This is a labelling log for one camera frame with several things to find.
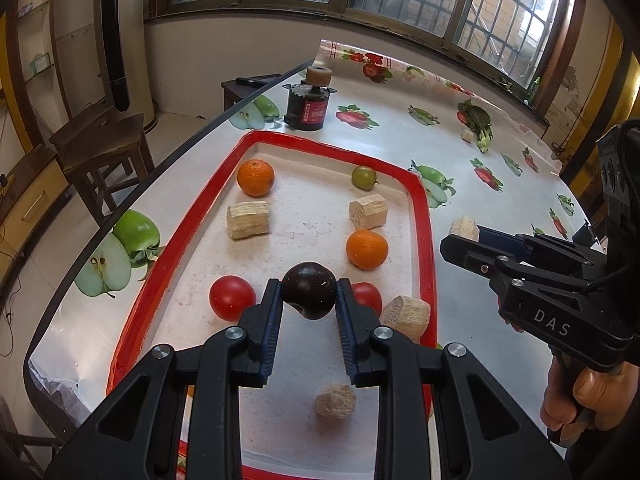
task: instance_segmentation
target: tray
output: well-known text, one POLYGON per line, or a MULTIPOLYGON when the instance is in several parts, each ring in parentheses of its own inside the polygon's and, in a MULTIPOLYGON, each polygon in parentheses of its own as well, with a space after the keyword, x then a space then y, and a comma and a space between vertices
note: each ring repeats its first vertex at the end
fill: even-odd
MULTIPOLYGON (((254 131, 242 137, 213 174, 142 286, 116 346, 107 394, 153 345, 197 346, 232 324, 217 318, 209 306, 208 291, 215 279, 224 274, 242 276, 261 297, 268 278, 281 278, 305 260, 322 263, 337 278, 374 283, 385 304, 398 294, 427 301, 432 306, 431 321, 421 344, 436 345, 433 243, 420 180, 359 153, 254 131), (235 182, 236 168, 249 158, 266 160, 276 173, 265 199, 270 204, 271 233, 233 241, 225 233, 226 208, 250 200, 235 182), (371 193, 384 196, 389 208, 386 224, 375 229, 388 240, 389 257, 373 271, 352 266, 344 253, 353 231, 349 202, 369 194, 351 183, 354 165, 376 170, 380 184, 371 193)), ((357 390, 356 412, 336 424, 317 417, 313 409, 315 396, 331 382, 348 382, 334 314, 309 321, 286 307, 269 383, 261 390, 240 392, 245 478, 372 477, 378 391, 357 390)), ((429 395, 425 389, 427 409, 429 395)), ((181 454, 186 453, 189 405, 181 454)))

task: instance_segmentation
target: human hand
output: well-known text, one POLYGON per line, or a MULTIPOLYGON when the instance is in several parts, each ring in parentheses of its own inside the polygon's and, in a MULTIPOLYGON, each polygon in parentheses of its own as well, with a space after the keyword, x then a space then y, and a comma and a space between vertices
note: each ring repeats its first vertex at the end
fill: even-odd
MULTIPOLYGON (((637 390, 638 367, 627 362, 622 363, 617 375, 585 368, 572 387, 575 400, 595 412, 592 425, 600 431, 611 430, 622 422, 637 390)), ((573 400, 564 390, 564 368, 554 357, 549 369, 545 399, 540 408, 540 419, 552 431, 569 424, 575 426, 572 433, 579 436, 587 428, 587 423, 571 424, 576 413, 573 400)))

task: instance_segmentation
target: round wooden knob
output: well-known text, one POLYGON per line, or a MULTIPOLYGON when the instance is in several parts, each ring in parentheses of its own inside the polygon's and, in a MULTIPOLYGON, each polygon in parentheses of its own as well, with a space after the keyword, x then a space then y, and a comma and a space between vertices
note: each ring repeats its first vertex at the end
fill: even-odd
POLYGON ((310 66, 306 69, 305 83, 311 86, 329 86, 331 69, 324 66, 310 66))

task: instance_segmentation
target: orange fruit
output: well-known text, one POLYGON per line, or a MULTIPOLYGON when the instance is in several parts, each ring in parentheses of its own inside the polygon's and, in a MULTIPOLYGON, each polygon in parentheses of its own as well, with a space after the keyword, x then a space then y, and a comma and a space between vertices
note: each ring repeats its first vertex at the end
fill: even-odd
POLYGON ((238 186, 249 196, 262 196, 273 187, 276 176, 268 162, 252 158, 238 169, 238 186))
POLYGON ((347 239, 347 256, 356 267, 371 270, 379 267, 389 254, 389 244, 377 233, 360 229, 347 239))

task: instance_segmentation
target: screw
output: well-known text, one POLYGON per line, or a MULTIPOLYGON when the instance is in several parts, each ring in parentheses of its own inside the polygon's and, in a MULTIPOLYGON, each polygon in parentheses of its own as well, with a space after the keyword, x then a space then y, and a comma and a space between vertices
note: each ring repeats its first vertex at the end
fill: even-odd
POLYGON ((244 335, 244 330, 239 326, 230 326, 225 330, 225 337, 227 339, 240 339, 244 335))
POLYGON ((389 339, 394 334, 388 326, 379 326, 373 331, 373 335, 378 339, 389 339))
POLYGON ((171 347, 167 344, 156 345, 151 349, 151 355, 156 359, 163 359, 171 353, 171 347))
POLYGON ((447 352, 453 355, 453 357, 462 357, 464 354, 466 354, 466 348, 460 343, 451 343, 449 346, 447 346, 447 352))

